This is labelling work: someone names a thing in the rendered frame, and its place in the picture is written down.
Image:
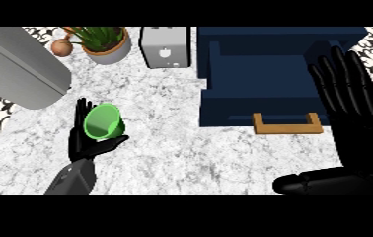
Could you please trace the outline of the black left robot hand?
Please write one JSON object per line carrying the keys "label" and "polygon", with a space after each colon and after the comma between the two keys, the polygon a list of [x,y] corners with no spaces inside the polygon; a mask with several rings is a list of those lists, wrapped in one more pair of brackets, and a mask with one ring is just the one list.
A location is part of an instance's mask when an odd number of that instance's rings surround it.
{"label": "black left robot hand", "polygon": [[121,135],[117,138],[98,141],[84,133],[84,119],[95,105],[84,98],[80,98],[75,103],[74,127],[68,136],[68,159],[75,162],[80,159],[93,160],[95,157],[117,149],[117,147],[130,139],[129,135]]}

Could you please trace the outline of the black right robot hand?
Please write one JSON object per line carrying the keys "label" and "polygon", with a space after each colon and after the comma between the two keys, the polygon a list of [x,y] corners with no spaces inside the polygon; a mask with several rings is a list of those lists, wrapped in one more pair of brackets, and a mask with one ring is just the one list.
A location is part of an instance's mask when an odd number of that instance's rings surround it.
{"label": "black right robot hand", "polygon": [[331,48],[331,59],[308,65],[325,106],[342,166],[279,177],[275,192],[373,195],[373,81],[357,53]]}

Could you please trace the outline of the green cup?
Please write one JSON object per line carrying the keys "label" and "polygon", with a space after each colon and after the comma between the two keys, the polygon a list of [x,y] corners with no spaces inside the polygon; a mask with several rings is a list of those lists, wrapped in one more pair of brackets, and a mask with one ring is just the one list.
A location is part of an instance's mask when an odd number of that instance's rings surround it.
{"label": "green cup", "polygon": [[121,136],[126,132],[126,124],[120,109],[112,104],[98,105],[84,118],[83,129],[95,140]]}

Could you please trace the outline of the navy blue open drawer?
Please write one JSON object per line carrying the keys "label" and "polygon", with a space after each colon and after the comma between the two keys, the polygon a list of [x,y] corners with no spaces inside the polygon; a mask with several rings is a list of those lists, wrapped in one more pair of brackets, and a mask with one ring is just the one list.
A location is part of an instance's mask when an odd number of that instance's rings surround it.
{"label": "navy blue open drawer", "polygon": [[317,113],[329,126],[301,55],[224,55],[217,41],[208,49],[207,88],[201,91],[199,126],[252,126],[252,114],[269,124],[304,124]]}

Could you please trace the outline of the navy blue cabinet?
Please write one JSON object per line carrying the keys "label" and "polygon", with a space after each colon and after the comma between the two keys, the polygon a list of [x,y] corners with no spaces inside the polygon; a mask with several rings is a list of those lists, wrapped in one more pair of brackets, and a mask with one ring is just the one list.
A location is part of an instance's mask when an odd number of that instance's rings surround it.
{"label": "navy blue cabinet", "polygon": [[319,41],[335,41],[348,50],[366,36],[364,27],[198,27],[198,78],[208,76],[208,50],[214,42],[224,55],[301,55]]}

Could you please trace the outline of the brown onion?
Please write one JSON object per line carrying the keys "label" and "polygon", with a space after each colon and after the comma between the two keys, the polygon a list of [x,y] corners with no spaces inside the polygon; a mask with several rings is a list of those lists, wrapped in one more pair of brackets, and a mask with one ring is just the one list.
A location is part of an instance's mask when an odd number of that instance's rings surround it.
{"label": "brown onion", "polygon": [[52,52],[59,57],[70,56],[73,52],[73,45],[67,39],[58,39],[52,44]]}

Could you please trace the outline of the potted green plant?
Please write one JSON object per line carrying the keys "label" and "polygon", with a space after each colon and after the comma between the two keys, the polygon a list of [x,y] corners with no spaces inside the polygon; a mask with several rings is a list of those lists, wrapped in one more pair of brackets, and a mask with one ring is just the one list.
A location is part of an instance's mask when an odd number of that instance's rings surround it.
{"label": "potted green plant", "polygon": [[96,64],[111,65],[120,62],[132,50],[132,38],[124,27],[62,27],[78,38],[74,44],[81,46]]}

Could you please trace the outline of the silver toaster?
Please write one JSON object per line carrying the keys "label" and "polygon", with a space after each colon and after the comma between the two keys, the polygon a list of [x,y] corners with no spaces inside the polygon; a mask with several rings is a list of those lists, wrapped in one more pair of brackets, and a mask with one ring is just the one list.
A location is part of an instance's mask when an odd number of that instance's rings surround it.
{"label": "silver toaster", "polygon": [[143,27],[139,46],[151,69],[190,67],[190,27]]}

